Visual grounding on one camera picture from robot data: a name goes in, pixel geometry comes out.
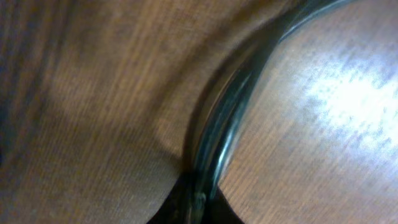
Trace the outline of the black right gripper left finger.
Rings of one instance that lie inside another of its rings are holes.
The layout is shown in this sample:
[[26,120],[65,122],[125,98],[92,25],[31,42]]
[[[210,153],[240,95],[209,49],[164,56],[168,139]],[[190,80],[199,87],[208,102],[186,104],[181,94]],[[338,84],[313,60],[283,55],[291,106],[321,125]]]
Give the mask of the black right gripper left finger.
[[147,224],[188,224],[192,210],[192,176],[183,173]]

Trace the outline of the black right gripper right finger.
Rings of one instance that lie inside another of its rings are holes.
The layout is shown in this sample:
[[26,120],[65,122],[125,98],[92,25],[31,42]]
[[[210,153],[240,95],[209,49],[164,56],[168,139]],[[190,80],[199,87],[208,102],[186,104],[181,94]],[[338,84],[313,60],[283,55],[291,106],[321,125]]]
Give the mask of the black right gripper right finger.
[[244,224],[219,187],[214,198],[205,205],[205,224]]

